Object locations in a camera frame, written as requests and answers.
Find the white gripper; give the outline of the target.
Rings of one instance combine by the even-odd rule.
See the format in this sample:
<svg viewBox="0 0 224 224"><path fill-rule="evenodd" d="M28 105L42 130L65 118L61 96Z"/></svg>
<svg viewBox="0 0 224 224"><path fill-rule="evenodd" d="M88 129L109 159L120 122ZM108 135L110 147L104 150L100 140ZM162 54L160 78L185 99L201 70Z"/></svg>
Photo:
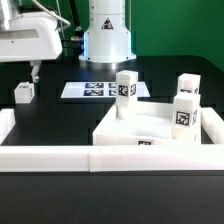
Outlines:
<svg viewBox="0 0 224 224"><path fill-rule="evenodd" d="M23 13L0 30L0 62L31 61L31 77L39 82L40 60L56 59L62 52L57 20L45 12Z"/></svg>

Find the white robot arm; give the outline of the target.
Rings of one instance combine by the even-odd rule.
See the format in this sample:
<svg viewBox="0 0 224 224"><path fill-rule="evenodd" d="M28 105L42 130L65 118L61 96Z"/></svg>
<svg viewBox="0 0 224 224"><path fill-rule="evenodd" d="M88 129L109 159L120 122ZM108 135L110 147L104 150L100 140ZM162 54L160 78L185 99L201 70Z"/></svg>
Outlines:
<svg viewBox="0 0 224 224"><path fill-rule="evenodd" d="M125 0L89 0L89 13L90 26L84 33L79 60L111 68L133 60ZM63 21L41 4L27 10L18 0L0 0L0 62L28 61L33 67L32 80L38 82L41 62L56 59L62 52L59 33Z"/></svg>

